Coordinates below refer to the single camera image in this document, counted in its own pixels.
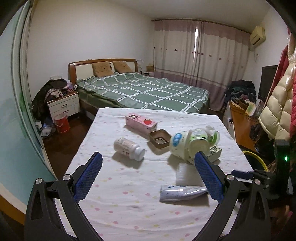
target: wooden floor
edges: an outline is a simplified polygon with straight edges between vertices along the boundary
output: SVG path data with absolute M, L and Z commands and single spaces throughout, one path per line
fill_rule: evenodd
M 69 117 L 68 121 L 70 130 L 67 133 L 59 134 L 56 131 L 43 139 L 49 162 L 58 179 L 65 174 L 91 126 L 91 120 L 82 114 Z

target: window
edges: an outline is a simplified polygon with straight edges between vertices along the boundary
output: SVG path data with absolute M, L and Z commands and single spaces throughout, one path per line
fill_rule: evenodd
M 198 44 L 197 42 L 197 37 L 198 37 L 198 29 L 195 30 L 195 42 L 194 42 L 194 55 L 193 55 L 193 61 L 195 61 L 195 56 L 196 56 L 196 45 Z

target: curtain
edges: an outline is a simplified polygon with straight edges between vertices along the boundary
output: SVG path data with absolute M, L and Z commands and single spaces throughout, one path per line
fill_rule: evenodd
M 189 84 L 193 76 L 193 56 L 197 21 L 155 21 L 154 76 Z
M 248 61 L 250 34 L 217 23 L 201 22 L 198 31 L 197 76 L 190 85 L 210 93 L 210 108 L 220 110 L 231 81 L 242 79 Z
M 220 110 L 231 81 L 243 77 L 250 34 L 217 23 L 155 21 L 155 76 L 210 93 L 210 108 Z

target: polka dot tablecloth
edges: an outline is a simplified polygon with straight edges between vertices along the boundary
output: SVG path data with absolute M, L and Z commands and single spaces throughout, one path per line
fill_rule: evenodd
M 156 149 L 145 136 L 125 126 L 125 116 L 137 113 L 158 122 L 158 129 L 170 134 L 211 125 L 220 132 L 223 149 L 219 161 L 224 173 L 233 169 L 252 170 L 226 128 L 214 115 L 126 108 L 99 109 L 85 139 L 66 173 L 72 174 L 98 151 L 103 166 L 85 200 L 79 205 L 94 229 L 105 241 L 192 240 L 202 229 L 218 202 L 204 195 L 176 203 L 159 202 L 160 186 L 174 185 L 181 159 L 168 147 Z M 126 137 L 146 149 L 142 162 L 115 153 L 116 138 Z M 66 231 L 75 236 L 60 201 L 56 200 Z M 234 208 L 223 234 L 231 229 L 239 206 Z

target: puffer jacket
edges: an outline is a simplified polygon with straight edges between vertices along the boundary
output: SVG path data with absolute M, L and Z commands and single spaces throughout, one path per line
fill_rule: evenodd
M 296 74 L 295 51 L 295 40 L 290 37 L 288 44 L 289 66 L 272 91 L 259 117 L 259 123 L 272 139 L 290 139 L 293 80 Z

